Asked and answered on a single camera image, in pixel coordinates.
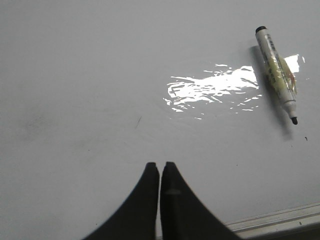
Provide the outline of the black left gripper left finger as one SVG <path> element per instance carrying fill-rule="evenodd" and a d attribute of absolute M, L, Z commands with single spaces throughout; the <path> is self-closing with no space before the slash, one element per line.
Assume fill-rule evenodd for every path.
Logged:
<path fill-rule="evenodd" d="M 154 162 L 148 162 L 132 192 L 86 240 L 154 240 L 158 211 L 160 174 Z"/>

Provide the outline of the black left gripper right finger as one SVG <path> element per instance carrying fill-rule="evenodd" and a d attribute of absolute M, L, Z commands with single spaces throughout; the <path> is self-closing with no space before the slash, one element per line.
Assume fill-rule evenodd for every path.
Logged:
<path fill-rule="evenodd" d="M 174 162 L 161 178 L 160 220 L 164 240 L 239 240 L 197 198 Z"/>

